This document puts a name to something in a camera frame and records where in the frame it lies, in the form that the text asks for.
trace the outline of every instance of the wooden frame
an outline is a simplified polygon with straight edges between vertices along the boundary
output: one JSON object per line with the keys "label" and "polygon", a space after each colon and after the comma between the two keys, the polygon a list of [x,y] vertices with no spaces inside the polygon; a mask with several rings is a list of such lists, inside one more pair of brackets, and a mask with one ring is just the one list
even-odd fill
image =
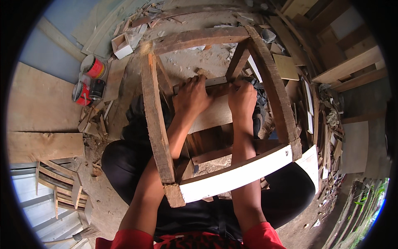
{"label": "wooden frame", "polygon": [[[160,105],[156,64],[161,65],[161,62],[157,61],[158,55],[220,43],[239,43],[227,70],[226,78],[229,82],[239,75],[248,57],[250,55],[253,57],[261,78],[266,82],[263,85],[274,113],[279,141],[270,142],[272,145],[266,140],[263,141],[263,146],[256,148],[259,155],[254,158],[211,174],[179,181],[177,179],[181,179],[181,175],[177,175],[171,157]],[[283,81],[268,48],[254,28],[250,26],[207,28],[160,37],[142,44],[140,57],[149,138],[160,179],[171,207],[184,206],[188,202],[236,189],[301,158],[301,142]],[[162,88],[172,89],[172,86],[162,86]],[[179,174],[185,171],[180,170],[180,167],[185,169],[187,165],[189,163],[179,166]]]}

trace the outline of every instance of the paint can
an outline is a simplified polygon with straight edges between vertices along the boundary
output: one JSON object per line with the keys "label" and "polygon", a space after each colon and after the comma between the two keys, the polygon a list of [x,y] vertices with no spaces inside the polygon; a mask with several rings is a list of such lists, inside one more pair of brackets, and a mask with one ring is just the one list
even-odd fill
{"label": "paint can", "polygon": [[105,70],[105,64],[93,54],[87,55],[80,65],[80,71],[91,78],[100,78]]}
{"label": "paint can", "polygon": [[73,88],[72,100],[81,106],[87,106],[92,102],[92,99],[89,97],[89,93],[90,87],[79,80]]}
{"label": "paint can", "polygon": [[103,96],[103,90],[105,89],[105,81],[96,78],[91,84],[89,97],[93,100],[100,100]]}

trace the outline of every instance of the metal wall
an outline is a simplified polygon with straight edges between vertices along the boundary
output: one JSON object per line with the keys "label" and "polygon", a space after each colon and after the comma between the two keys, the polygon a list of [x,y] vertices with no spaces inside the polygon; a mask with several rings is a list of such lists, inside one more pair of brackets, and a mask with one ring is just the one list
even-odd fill
{"label": "metal wall", "polygon": [[[32,230],[41,241],[70,238],[83,230],[76,211],[58,207],[58,219],[55,218],[54,190],[39,184],[36,196],[36,163],[12,164],[10,168],[20,206],[24,210]],[[46,247],[52,249],[91,248],[88,239],[79,242],[68,241]]]}

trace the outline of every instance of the dirt floor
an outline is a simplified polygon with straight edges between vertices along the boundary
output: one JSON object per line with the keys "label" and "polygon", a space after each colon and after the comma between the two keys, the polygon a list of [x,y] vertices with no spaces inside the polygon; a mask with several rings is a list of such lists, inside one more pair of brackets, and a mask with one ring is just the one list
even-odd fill
{"label": "dirt floor", "polygon": [[[218,3],[236,5],[242,4],[243,1],[224,0]],[[197,4],[198,3],[195,3],[195,1],[175,0],[166,3],[164,9]],[[258,16],[253,17],[256,23],[263,24]],[[213,27],[220,24],[236,25],[238,20],[242,21],[241,17],[232,12],[204,12],[178,16],[176,18],[182,22],[186,22],[180,24],[173,20],[162,20],[158,22],[153,29],[147,30],[143,40],[157,38],[161,31],[165,31],[164,35],[168,35],[192,29]],[[161,55],[160,58],[175,85],[188,77],[196,75],[195,72],[199,68],[208,70],[216,77],[224,76],[229,65],[229,61],[227,60],[228,56],[229,47],[225,45],[213,45],[213,47],[207,51],[185,49]],[[101,140],[91,135],[85,135],[85,145],[87,146],[86,160],[78,158],[75,160],[73,166],[80,175],[83,190],[90,196],[94,206],[91,224],[98,227],[101,231],[101,237],[109,240],[114,238],[120,221],[128,209],[128,205],[115,192],[105,174],[97,177],[92,176],[92,163],[100,159],[104,148],[109,142],[120,139],[122,128],[128,124],[125,112],[129,107],[130,101],[133,97],[141,93],[139,59],[137,54],[133,54],[125,70],[125,76],[123,77],[119,91],[119,98],[113,102],[113,106],[108,115],[108,138]],[[206,163],[206,165],[201,165],[199,167],[197,175],[209,173],[229,165],[230,157],[226,157],[217,162]],[[318,215],[321,208],[316,198],[317,195],[311,205],[302,214],[277,230],[286,248],[310,248],[312,241],[319,234],[322,229],[322,224],[318,227],[311,228],[315,221],[322,216],[322,214]],[[90,239],[90,244],[94,248],[95,240]]]}

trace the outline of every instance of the hand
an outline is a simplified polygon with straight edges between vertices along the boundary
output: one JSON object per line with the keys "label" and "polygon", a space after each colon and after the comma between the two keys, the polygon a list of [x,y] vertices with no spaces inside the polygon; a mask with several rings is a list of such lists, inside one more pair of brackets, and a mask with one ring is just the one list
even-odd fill
{"label": "hand", "polygon": [[205,81],[206,76],[200,75],[178,85],[178,94],[174,99],[176,115],[181,114],[195,120],[213,103],[214,98],[206,93]]}
{"label": "hand", "polygon": [[245,80],[237,80],[229,87],[228,105],[234,127],[249,126],[253,130],[252,115],[257,101],[257,91]]}

